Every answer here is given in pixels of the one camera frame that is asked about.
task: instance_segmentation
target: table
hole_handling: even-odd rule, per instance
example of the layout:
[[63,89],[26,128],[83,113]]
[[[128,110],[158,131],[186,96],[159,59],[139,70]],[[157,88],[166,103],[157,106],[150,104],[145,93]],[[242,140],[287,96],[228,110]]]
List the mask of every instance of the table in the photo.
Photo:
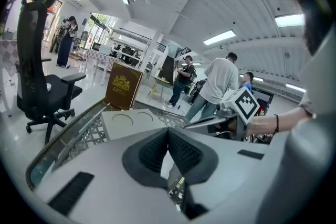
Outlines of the table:
[[111,51],[115,51],[115,52],[117,52],[117,53],[119,53],[119,54],[122,54],[122,55],[124,55],[124,56],[127,56],[127,57],[130,57],[130,58],[132,58],[132,59],[137,60],[138,63],[135,65],[135,67],[137,67],[137,65],[138,65],[138,64],[140,63],[140,61],[141,61],[141,58],[137,58],[137,57],[135,57],[135,56],[132,56],[132,55],[129,55],[129,54],[125,54],[124,52],[121,51],[121,49],[120,49],[120,50],[115,50],[115,49],[111,48]]
[[12,77],[16,72],[15,62],[18,60],[17,40],[0,40],[0,90],[8,116],[12,116],[12,112],[9,108],[5,93],[3,68],[5,68],[8,74]]
[[[166,127],[184,127],[190,122],[183,116],[167,112],[142,102],[135,101],[133,109],[149,109]],[[53,136],[49,143],[36,155],[26,169],[26,182],[31,190],[55,171],[71,162],[76,156],[100,143],[107,142],[100,115],[103,111],[119,109],[100,100],[69,122],[61,132]]]
[[98,63],[100,63],[101,61],[105,61],[104,72],[103,72],[103,76],[100,81],[100,85],[104,85],[106,73],[107,71],[111,71],[113,64],[115,62],[120,62],[119,59],[114,58],[112,56],[105,55],[105,54],[101,54],[100,52],[96,50],[87,50],[86,53],[84,54],[84,59],[85,59],[85,65],[84,65],[84,71],[83,71],[84,73],[86,73],[86,68],[88,66],[88,60],[94,59],[96,61],[96,68],[94,69],[93,74],[97,73]]
[[170,84],[169,84],[169,81],[167,81],[167,80],[165,80],[165,79],[163,79],[163,78],[155,78],[155,84],[154,84],[154,86],[152,87],[151,91],[149,92],[148,96],[149,96],[150,94],[153,94],[153,93],[160,93],[160,92],[156,89],[156,85],[157,85],[157,84],[160,84],[160,85],[162,86],[162,88],[161,88],[161,94],[160,94],[160,102],[162,102],[163,88],[164,88],[165,86],[167,86],[167,84],[168,84],[168,85],[170,85]]

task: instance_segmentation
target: jeans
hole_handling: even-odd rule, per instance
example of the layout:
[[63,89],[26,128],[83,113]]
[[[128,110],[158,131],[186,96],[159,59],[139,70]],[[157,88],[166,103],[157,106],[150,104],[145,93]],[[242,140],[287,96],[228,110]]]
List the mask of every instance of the jeans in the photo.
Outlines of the jeans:
[[208,101],[206,101],[200,94],[197,96],[195,102],[192,104],[189,111],[186,113],[185,117],[191,121],[192,118],[202,109],[202,107],[205,108],[202,111],[201,119],[207,118],[212,116],[216,111],[217,104],[212,104]]
[[170,98],[169,103],[173,106],[176,106],[176,103],[178,102],[182,90],[187,86],[187,84],[183,84],[175,80],[174,87],[173,87],[173,96]]

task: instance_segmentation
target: wooden table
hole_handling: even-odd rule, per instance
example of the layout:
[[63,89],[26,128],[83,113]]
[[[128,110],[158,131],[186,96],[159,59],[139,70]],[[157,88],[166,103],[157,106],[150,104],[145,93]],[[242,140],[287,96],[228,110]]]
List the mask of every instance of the wooden table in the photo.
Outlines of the wooden table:
[[160,102],[162,102],[163,88],[164,88],[165,86],[167,86],[167,84],[168,84],[168,85],[170,85],[170,84],[169,84],[169,81],[167,81],[167,80],[165,80],[165,79],[163,79],[163,78],[159,78],[159,77],[155,78],[155,84],[154,84],[154,86],[152,87],[151,91],[149,92],[148,96],[149,96],[151,93],[160,93],[160,91],[158,91],[158,90],[156,89],[156,85],[157,85],[157,84],[160,84],[160,85],[162,86],[162,88],[161,88],[161,94],[160,94]]

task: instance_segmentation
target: black pad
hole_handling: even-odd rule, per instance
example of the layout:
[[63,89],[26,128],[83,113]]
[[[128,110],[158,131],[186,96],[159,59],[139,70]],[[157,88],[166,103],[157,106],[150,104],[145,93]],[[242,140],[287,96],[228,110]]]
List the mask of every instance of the black pad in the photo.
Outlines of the black pad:
[[160,176],[167,150],[189,185],[206,182],[218,165],[213,149],[171,128],[131,145],[122,155],[122,164],[140,184],[167,189],[167,181]]

